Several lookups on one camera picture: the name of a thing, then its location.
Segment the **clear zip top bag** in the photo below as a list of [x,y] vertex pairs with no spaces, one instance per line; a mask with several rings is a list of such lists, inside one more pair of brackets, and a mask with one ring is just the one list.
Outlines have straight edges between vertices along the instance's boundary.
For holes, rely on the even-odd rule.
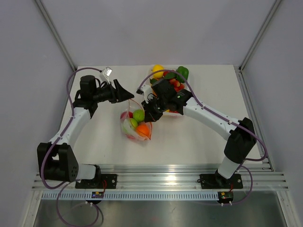
[[142,142],[151,139],[152,123],[144,121],[142,106],[133,99],[126,102],[126,108],[120,113],[120,128],[130,140]]

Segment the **green apple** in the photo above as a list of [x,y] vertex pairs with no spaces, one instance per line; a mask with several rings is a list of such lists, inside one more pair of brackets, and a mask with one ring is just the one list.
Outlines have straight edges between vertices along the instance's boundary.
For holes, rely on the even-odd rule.
[[135,130],[136,127],[138,126],[138,122],[137,122],[134,118],[130,118],[129,121],[130,121],[130,127],[131,127],[133,130]]

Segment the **green lime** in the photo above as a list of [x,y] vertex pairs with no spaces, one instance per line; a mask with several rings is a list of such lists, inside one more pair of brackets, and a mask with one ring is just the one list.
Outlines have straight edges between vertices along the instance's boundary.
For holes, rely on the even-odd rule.
[[133,112],[133,119],[135,119],[137,122],[143,122],[144,118],[145,115],[142,109],[138,109]]

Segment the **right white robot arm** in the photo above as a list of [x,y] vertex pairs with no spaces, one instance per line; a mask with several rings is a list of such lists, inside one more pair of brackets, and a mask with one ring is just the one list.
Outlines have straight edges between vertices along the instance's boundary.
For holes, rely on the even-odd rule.
[[142,106],[145,122],[158,121],[166,110],[195,119],[217,132],[224,140],[224,158],[214,174],[215,185],[224,188],[232,181],[235,171],[255,146],[254,126],[250,119],[237,120],[200,102],[193,92],[176,91],[170,83],[160,79],[143,85],[136,91],[144,97]]

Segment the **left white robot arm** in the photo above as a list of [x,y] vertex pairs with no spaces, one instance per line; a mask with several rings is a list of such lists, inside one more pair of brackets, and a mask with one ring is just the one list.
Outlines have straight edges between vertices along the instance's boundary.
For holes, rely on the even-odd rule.
[[54,190],[47,181],[64,183],[85,182],[91,188],[102,184],[100,167],[92,164],[79,164],[74,152],[74,145],[84,128],[93,117],[101,102],[112,104],[134,98],[114,79],[113,82],[101,82],[92,75],[80,79],[80,88],[71,102],[71,116],[63,128],[48,143],[40,143],[37,147],[39,174],[44,186]]

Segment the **orange fruit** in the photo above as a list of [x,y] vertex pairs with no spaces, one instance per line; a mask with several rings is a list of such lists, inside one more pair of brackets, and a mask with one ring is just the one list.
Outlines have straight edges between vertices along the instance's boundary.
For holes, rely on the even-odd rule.
[[141,137],[146,137],[146,138],[150,137],[150,130],[149,130],[148,126],[145,124],[138,125],[135,130],[136,130],[136,133]]

